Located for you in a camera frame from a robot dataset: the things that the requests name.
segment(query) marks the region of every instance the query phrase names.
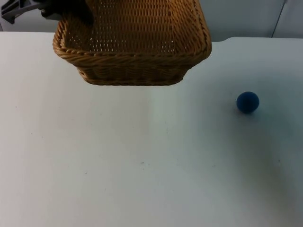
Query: white wall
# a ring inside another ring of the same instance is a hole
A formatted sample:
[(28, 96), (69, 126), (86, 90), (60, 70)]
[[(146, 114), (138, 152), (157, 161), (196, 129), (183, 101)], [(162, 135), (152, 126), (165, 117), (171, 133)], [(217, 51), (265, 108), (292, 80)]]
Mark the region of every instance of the white wall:
[(274, 37), (303, 38), (303, 0), (288, 0)]
[(214, 41), (232, 36), (270, 37), (284, 0), (200, 0)]
[[(0, 0), (3, 5), (7, 0)], [(213, 41), (232, 36), (271, 37), (284, 0), (200, 0)], [(303, 37), (303, 0), (288, 0), (276, 37)], [(14, 25), (0, 18), (4, 31), (54, 32), (57, 22), (39, 10), (23, 14)]]

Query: wicker basket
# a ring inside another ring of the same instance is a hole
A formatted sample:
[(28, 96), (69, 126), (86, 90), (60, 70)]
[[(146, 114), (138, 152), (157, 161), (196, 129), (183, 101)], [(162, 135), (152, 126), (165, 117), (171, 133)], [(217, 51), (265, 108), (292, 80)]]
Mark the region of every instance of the wicker basket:
[(206, 59), (211, 38), (199, 0), (87, 0), (89, 27), (64, 15), (57, 55), (96, 85), (162, 86), (180, 82)]

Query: brown basket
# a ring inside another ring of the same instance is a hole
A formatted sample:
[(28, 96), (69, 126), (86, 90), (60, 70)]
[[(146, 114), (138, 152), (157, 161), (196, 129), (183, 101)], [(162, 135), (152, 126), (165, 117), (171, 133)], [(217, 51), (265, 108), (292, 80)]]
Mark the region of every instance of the brown basket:
[(211, 53), (199, 0), (87, 2), (95, 18), (93, 27), (65, 15), (53, 49), (88, 83), (172, 85)]

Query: foam ball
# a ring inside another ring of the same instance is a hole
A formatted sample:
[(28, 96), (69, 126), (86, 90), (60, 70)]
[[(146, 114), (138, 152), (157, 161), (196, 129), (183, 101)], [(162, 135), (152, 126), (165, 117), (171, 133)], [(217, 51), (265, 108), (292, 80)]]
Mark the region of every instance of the foam ball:
[(244, 114), (254, 112), (259, 107), (259, 104), (258, 96), (250, 91), (242, 93), (237, 98), (237, 107)]

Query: table surface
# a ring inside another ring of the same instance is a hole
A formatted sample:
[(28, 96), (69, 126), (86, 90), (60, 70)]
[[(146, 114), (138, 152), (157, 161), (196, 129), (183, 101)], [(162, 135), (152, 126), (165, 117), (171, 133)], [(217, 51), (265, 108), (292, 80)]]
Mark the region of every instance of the table surface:
[(232, 38), (177, 85), (98, 87), (52, 38), (0, 33), (0, 227), (301, 226), (303, 40)]

